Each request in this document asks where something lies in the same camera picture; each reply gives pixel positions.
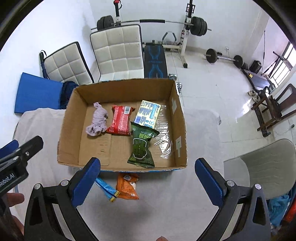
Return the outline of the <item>person hand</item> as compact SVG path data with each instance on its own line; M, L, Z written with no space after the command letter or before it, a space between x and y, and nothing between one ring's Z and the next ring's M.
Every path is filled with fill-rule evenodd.
M7 201L8 201L9 207L13 207L15 205L21 204L25 200L25 197L22 193L7 193L6 196L7 196ZM18 227L18 229L23 234L24 233L24 225L14 215L12 215L12 218L13 218L16 226Z

